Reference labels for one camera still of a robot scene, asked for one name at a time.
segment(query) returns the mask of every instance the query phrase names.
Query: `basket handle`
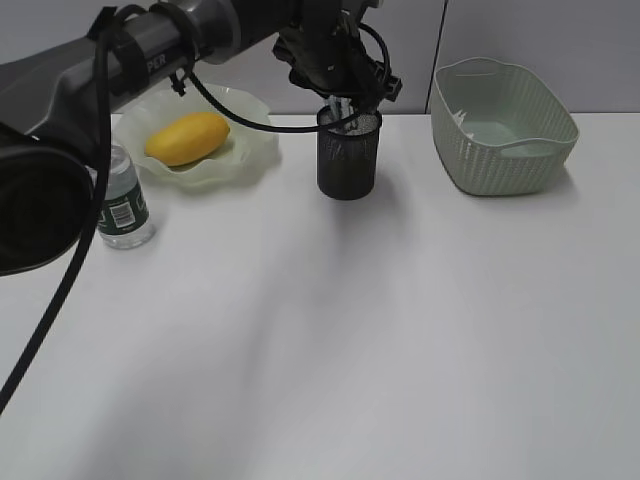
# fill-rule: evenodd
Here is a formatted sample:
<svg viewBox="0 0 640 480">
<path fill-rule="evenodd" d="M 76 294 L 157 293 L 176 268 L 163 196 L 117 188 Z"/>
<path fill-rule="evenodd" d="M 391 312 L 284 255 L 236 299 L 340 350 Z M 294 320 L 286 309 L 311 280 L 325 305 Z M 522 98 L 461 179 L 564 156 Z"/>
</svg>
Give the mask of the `basket handle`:
<svg viewBox="0 0 640 480">
<path fill-rule="evenodd" d="M 452 65 L 451 72 L 456 77 L 484 77 L 499 74 L 504 66 L 503 63 L 490 58 L 476 57 Z"/>
<path fill-rule="evenodd" d="M 562 150 L 567 148 L 567 144 L 564 142 L 558 142 L 557 140 L 548 140 L 545 138 L 529 138 L 526 140 L 520 140 L 517 142 L 510 143 L 509 145 L 505 145 L 504 147 L 500 147 L 498 150 L 498 154 L 501 157 L 511 157 L 509 155 L 509 150 L 519 148 L 519 147 L 527 147 L 530 145 L 539 145 L 541 147 L 546 147 L 541 149 L 541 153 L 532 153 L 527 154 L 528 157 L 548 157 L 550 155 L 557 155 Z"/>
</svg>

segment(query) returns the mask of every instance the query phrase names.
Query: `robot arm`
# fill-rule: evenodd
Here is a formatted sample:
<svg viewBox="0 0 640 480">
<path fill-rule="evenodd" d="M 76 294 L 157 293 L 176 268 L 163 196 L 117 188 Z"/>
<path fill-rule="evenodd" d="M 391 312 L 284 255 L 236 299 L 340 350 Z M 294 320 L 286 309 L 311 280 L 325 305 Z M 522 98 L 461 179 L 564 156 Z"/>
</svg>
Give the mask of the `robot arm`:
<svg viewBox="0 0 640 480">
<path fill-rule="evenodd" d="M 292 83 L 373 111 L 402 86 L 359 37 L 365 11 L 380 3 L 170 0 L 181 22 L 156 9 L 119 29 L 108 58 L 111 110 L 188 68 L 194 56 L 221 64 L 279 33 L 274 53 L 291 65 Z M 93 190 L 86 167 L 97 166 L 100 146 L 95 48 L 89 34 L 0 65 L 0 275 L 57 258 L 82 228 Z"/>
<path fill-rule="evenodd" d="M 171 0 L 197 32 L 203 60 L 221 64 L 280 32 L 276 57 L 292 66 L 303 88 L 349 97 L 356 108 L 395 100 L 400 85 L 380 78 L 380 66 L 359 41 L 357 25 L 380 0 Z M 148 83 L 127 85 L 121 64 L 109 60 L 111 107 L 116 110 L 146 88 L 187 65 L 180 32 L 171 19 L 146 13 L 124 26 L 139 46 Z M 64 144 L 92 166 L 97 149 L 93 79 L 95 44 L 81 38 L 33 57 L 0 65 L 0 124 L 23 135 Z"/>
</svg>

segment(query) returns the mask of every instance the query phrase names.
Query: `gray wall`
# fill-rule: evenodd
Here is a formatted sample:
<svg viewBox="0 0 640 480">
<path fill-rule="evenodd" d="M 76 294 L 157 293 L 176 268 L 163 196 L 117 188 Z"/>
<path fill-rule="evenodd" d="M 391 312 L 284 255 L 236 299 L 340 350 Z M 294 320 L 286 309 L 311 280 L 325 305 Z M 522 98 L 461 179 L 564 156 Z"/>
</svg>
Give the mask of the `gray wall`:
<svg viewBox="0 0 640 480">
<path fill-rule="evenodd" d="M 574 112 L 640 112 L 638 21 L 640 0 L 452 0 L 440 63 L 518 63 Z"/>
<path fill-rule="evenodd" d="M 441 2 L 386 0 L 367 17 L 388 41 L 405 82 L 387 111 L 424 111 Z M 130 2 L 0 3 L 0 62 L 7 62 L 83 35 L 100 5 Z M 640 0 L 452 0 L 440 64 L 495 57 L 532 68 L 573 111 L 640 111 L 639 18 Z M 316 111 L 319 100 L 289 85 L 286 65 L 271 56 L 272 44 L 199 72 L 207 81 L 255 93 L 274 112 Z"/>
</svg>

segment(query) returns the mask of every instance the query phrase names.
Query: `mango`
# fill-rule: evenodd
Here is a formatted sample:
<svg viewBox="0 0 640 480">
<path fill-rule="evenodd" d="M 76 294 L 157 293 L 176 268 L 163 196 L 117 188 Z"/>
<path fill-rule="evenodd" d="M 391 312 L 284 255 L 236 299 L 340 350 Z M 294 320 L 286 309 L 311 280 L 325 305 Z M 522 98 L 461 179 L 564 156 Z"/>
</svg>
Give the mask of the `mango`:
<svg viewBox="0 0 640 480">
<path fill-rule="evenodd" d="M 144 151 L 169 167 L 180 167 L 220 148 L 230 131 L 221 115 L 190 113 L 149 137 Z"/>
</svg>

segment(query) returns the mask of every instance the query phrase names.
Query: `mesh cup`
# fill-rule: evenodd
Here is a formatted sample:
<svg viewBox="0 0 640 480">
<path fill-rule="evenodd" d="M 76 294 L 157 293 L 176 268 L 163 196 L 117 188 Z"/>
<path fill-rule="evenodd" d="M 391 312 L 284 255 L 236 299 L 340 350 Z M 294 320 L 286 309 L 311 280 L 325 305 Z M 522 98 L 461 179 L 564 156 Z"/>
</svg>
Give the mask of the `mesh cup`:
<svg viewBox="0 0 640 480">
<path fill-rule="evenodd" d="M 318 113 L 318 125 L 334 121 L 331 109 Z M 363 113 L 355 128 L 318 133 L 318 187 L 336 200 L 366 197 L 375 184 L 382 115 Z"/>
</svg>

